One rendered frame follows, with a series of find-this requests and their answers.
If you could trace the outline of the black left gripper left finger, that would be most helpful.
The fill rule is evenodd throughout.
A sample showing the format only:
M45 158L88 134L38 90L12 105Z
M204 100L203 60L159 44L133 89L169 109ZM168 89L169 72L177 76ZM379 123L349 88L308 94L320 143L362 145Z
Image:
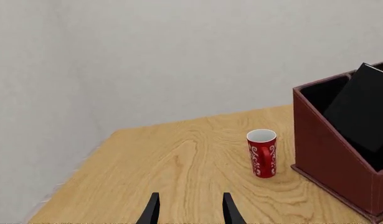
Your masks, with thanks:
M160 211L159 193L153 192L136 224L158 224Z

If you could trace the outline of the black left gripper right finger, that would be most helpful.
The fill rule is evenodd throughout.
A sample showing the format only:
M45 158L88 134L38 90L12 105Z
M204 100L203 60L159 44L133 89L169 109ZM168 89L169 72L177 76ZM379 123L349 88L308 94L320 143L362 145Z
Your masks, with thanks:
M225 224L246 224L230 193L225 192L222 199L222 210Z

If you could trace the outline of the red patterned mug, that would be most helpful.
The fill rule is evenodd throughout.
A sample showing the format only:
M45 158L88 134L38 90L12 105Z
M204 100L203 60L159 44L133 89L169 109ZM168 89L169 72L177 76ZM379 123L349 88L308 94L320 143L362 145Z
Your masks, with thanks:
M262 179L277 172L277 134L269 129L256 129L246 135L253 173Z

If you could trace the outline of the red-brown desk caddy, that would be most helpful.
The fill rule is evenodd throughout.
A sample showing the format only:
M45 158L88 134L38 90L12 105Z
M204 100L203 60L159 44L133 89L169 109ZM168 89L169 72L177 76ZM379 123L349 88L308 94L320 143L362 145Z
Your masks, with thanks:
M372 224L383 222L383 169L376 171L323 116L354 70L293 89L292 169Z

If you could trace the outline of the black book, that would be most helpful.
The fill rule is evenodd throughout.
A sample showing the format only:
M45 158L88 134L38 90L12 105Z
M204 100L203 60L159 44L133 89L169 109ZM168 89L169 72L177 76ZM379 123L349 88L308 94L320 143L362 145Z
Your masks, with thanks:
M344 136L370 152L383 147L383 70L363 63L324 117Z

